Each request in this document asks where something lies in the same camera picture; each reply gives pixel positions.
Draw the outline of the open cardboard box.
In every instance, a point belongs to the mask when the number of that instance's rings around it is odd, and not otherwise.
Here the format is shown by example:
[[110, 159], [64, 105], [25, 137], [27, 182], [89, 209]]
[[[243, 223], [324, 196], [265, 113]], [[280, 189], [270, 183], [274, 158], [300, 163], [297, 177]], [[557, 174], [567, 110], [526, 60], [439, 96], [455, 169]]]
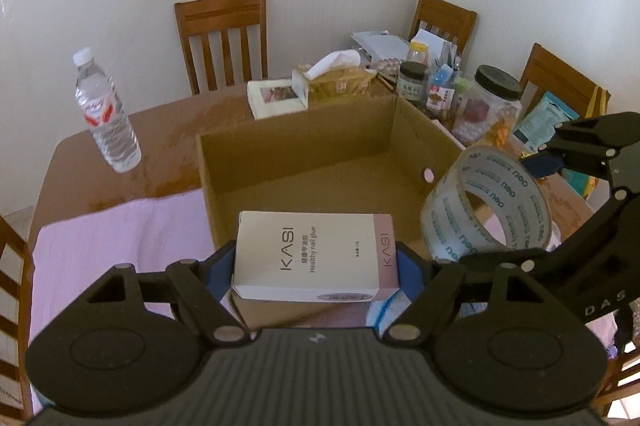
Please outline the open cardboard box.
[[396, 96], [219, 127], [196, 146], [217, 246], [236, 237], [242, 211], [388, 214], [421, 257], [423, 203], [463, 150]]

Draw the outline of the white glove blue cuff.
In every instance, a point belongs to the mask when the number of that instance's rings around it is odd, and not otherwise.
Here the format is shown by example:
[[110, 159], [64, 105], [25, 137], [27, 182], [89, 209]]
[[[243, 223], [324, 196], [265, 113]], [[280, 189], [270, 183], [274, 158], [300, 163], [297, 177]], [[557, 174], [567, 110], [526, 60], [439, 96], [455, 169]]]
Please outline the white glove blue cuff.
[[402, 290], [398, 290], [385, 301], [370, 302], [366, 316], [366, 327], [373, 328], [376, 335], [382, 337], [410, 305], [410, 299]]

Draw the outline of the wooden chair right near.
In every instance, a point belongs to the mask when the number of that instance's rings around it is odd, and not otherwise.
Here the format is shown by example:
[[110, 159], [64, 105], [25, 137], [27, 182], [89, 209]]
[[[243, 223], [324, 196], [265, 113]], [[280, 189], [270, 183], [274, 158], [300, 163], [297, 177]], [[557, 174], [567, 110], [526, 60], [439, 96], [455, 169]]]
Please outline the wooden chair right near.
[[533, 45], [522, 73], [523, 112], [526, 116], [551, 93], [580, 117], [605, 115], [611, 94], [539, 43]]

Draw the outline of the clear packing tape roll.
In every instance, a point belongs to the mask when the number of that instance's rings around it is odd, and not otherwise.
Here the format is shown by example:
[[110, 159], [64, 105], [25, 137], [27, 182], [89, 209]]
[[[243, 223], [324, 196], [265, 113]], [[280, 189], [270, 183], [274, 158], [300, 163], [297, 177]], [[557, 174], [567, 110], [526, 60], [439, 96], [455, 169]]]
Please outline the clear packing tape roll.
[[428, 194], [421, 231], [428, 255], [440, 263], [560, 244], [532, 175], [514, 157], [480, 145], [465, 149]]

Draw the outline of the large jar black lid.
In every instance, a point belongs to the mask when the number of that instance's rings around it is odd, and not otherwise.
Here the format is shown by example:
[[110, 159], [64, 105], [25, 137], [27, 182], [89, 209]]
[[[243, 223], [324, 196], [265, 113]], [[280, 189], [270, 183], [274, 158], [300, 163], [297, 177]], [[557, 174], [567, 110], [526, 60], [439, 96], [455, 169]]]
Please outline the large jar black lid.
[[481, 64], [461, 94], [451, 133], [465, 147], [484, 143], [503, 148], [522, 111], [522, 94], [511, 74]]

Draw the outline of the wooden chair right far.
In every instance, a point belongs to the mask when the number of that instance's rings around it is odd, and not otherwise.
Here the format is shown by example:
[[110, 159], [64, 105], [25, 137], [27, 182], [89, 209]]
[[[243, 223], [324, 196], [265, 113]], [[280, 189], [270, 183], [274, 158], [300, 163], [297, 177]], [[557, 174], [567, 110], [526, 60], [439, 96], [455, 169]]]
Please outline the wooden chair right far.
[[463, 56], [476, 20], [477, 13], [474, 10], [444, 0], [418, 0], [409, 38], [413, 38], [420, 29], [424, 29], [457, 44], [458, 54]]

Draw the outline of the teal package on chair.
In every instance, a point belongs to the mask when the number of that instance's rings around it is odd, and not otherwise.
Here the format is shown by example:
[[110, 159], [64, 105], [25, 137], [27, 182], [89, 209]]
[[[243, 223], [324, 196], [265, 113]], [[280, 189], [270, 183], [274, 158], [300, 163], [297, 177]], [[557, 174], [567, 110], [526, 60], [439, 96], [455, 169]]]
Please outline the teal package on chair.
[[537, 152], [555, 133], [555, 125], [578, 119], [579, 114], [552, 93], [544, 93], [538, 104], [515, 125], [513, 135], [530, 152]]

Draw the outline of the clear water bottle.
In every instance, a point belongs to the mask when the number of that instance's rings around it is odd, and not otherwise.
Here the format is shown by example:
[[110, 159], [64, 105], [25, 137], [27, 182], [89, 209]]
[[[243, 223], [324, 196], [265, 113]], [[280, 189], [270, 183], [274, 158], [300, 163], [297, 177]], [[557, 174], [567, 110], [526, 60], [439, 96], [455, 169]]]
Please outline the clear water bottle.
[[75, 98], [96, 146], [116, 173], [136, 168], [142, 152], [112, 79], [96, 63], [90, 47], [73, 54], [77, 68]]

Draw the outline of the small dark-lid jar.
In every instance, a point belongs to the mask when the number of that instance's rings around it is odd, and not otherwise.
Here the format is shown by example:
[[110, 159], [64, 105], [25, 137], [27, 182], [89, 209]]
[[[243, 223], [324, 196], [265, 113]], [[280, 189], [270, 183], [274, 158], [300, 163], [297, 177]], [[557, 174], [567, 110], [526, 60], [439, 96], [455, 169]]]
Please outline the small dark-lid jar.
[[397, 76], [396, 92], [401, 98], [419, 105], [424, 92], [426, 65], [416, 61], [402, 61]]

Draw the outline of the wooden chair left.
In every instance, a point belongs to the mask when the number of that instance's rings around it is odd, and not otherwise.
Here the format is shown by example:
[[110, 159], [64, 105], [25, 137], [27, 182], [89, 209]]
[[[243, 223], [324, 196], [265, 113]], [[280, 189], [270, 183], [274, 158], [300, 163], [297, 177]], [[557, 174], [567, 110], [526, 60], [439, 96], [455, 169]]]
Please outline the wooden chair left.
[[20, 273], [1, 266], [1, 424], [25, 424], [34, 414], [25, 368], [32, 312], [32, 253], [27, 242], [1, 218], [1, 257], [11, 250]]

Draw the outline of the red label jar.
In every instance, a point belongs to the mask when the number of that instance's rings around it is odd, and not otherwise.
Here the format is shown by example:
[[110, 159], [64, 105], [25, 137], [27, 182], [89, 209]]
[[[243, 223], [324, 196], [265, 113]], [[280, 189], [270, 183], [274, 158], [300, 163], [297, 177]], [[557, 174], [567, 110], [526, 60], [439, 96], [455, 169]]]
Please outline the red label jar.
[[448, 64], [443, 64], [430, 76], [426, 87], [425, 109], [431, 117], [443, 117], [450, 109], [456, 91], [455, 79], [456, 71]]

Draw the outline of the tissue box yellow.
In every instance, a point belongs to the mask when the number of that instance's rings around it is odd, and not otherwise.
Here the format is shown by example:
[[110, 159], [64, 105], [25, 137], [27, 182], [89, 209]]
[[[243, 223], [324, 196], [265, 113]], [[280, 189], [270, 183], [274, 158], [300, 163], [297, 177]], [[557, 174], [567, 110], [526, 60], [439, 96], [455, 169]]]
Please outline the tissue box yellow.
[[376, 71], [363, 67], [355, 49], [329, 53], [312, 66], [292, 70], [292, 90], [306, 109], [367, 94]]

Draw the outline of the green book under tissues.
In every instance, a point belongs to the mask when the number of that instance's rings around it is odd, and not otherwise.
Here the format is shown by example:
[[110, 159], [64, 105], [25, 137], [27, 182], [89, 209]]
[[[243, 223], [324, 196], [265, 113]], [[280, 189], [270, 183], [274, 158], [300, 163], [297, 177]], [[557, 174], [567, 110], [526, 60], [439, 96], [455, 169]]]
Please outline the green book under tissues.
[[292, 88], [291, 79], [250, 81], [246, 84], [246, 91], [255, 120], [306, 110]]

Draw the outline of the white KASI glue box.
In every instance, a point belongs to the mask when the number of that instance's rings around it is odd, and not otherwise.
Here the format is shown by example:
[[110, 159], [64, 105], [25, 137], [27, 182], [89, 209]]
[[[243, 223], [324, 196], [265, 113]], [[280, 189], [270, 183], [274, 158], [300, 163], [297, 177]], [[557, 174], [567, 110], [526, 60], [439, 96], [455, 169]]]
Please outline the white KASI glue box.
[[233, 288], [253, 301], [385, 301], [399, 289], [393, 218], [243, 211]]

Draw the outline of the pink table cloth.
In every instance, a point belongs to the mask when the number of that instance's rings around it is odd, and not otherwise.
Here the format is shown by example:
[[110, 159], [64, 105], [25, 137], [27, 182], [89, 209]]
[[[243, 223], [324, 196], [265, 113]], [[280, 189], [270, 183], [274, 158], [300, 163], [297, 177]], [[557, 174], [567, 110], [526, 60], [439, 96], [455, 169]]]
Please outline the pink table cloth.
[[43, 227], [32, 259], [34, 339], [105, 271], [132, 264], [159, 272], [183, 258], [204, 261], [214, 253], [203, 191], [139, 199], [105, 211]]

